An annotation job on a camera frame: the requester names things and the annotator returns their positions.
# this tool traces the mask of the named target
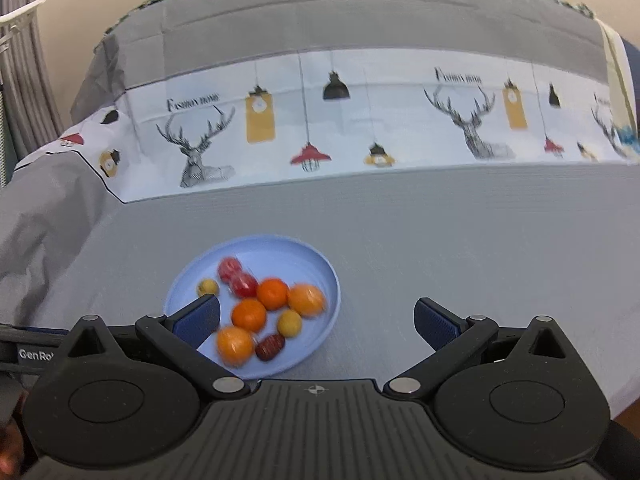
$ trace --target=curtain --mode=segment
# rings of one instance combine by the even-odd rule
[[[0,0],[0,14],[6,14],[33,0]],[[18,158],[55,140],[62,122],[53,100],[44,65],[36,18],[11,41],[0,55],[6,118]]]

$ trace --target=blue plate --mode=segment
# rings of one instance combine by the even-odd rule
[[[320,316],[303,318],[300,334],[287,339],[285,347],[274,359],[263,362],[253,355],[243,366],[231,368],[231,371],[243,379],[260,379],[283,372],[311,355],[334,327],[340,310],[340,283],[334,268],[321,253],[293,238],[255,235],[213,247],[187,265],[175,279],[164,304],[165,314],[169,316],[191,303],[198,297],[196,287],[200,280],[213,278],[220,284],[220,326],[231,324],[231,310],[239,300],[218,276],[218,264],[225,256],[238,258],[244,269],[259,282],[276,277],[289,286],[311,283],[322,290],[327,302],[326,310]],[[257,335],[259,340],[276,333],[276,322],[282,312],[283,309],[268,313],[267,325]],[[225,366],[216,350],[215,334],[207,338],[198,351]]]

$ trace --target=triangular cutout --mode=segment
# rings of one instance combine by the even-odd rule
[[[535,343],[531,347],[530,353],[533,355],[542,355],[545,357],[555,357],[556,359],[564,359],[564,351],[560,346],[554,333],[545,328],[538,333]]]
[[[104,346],[98,339],[95,328],[85,329],[76,344],[69,351],[69,357],[84,357],[85,355],[96,355],[104,353]]]

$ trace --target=clock face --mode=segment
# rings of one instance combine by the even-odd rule
[[[251,104],[251,108],[253,108],[254,112],[256,112],[257,114],[261,114],[267,109],[267,103],[263,98],[258,96],[254,98],[254,102]]]

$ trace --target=black lamp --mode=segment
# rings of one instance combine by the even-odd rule
[[[340,81],[338,73],[335,71],[329,72],[329,82],[324,87],[322,99],[331,101],[334,99],[349,99],[350,97],[349,89],[347,85]]]

